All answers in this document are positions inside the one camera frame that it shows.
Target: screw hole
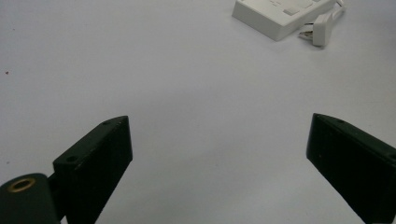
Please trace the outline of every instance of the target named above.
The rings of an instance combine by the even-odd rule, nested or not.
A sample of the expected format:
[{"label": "screw hole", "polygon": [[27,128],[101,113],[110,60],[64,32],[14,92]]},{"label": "screw hole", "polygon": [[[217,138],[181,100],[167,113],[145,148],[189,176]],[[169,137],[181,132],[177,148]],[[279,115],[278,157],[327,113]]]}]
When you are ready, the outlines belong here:
[{"label": "screw hole", "polygon": [[18,181],[15,181],[8,187],[8,191],[12,193],[17,193],[26,189],[29,189],[35,183],[34,178],[24,178]]},{"label": "screw hole", "polygon": [[76,161],[76,160],[77,160],[77,157],[75,157],[75,156],[71,156],[66,159],[66,161],[68,161],[68,162],[72,162],[72,161]]}]

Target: white electrical device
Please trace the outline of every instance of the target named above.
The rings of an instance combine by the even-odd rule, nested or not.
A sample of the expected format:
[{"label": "white electrical device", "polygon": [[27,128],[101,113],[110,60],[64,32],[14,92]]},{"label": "white electrical device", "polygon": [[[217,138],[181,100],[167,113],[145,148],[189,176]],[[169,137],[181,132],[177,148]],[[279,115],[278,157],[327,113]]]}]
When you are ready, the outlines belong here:
[{"label": "white electrical device", "polygon": [[318,15],[336,0],[236,0],[233,17],[278,41]]}]

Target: power outlet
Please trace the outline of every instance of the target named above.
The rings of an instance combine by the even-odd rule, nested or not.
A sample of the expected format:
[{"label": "power outlet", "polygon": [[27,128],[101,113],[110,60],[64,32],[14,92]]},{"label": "power outlet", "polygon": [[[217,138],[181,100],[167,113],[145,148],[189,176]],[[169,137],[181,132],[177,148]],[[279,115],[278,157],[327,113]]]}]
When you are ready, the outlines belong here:
[{"label": "power outlet", "polygon": [[236,0],[233,17],[278,41],[318,15],[336,0]]}]

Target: white table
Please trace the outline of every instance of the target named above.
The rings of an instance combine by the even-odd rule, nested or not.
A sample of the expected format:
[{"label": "white table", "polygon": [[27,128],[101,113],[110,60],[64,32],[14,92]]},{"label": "white table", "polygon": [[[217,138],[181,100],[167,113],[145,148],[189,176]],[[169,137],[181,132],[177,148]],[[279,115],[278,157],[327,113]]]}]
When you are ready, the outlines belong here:
[{"label": "white table", "polygon": [[99,224],[362,223],[305,158],[314,112],[396,147],[396,4],[346,3],[318,49],[234,0],[2,1],[0,182],[128,115],[134,160]]}]

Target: power plug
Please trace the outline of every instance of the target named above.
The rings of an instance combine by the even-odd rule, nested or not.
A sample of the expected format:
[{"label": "power plug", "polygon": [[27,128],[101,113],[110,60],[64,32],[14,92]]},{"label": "power plug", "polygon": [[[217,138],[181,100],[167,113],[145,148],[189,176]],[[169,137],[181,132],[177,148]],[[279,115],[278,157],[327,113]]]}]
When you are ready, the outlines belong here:
[{"label": "power plug", "polygon": [[312,39],[312,44],[314,46],[325,47],[329,43],[330,36],[332,35],[332,22],[334,18],[345,10],[344,5],[340,4],[340,6],[341,7],[329,13],[319,15],[312,24],[312,31],[301,32],[300,36]]}]

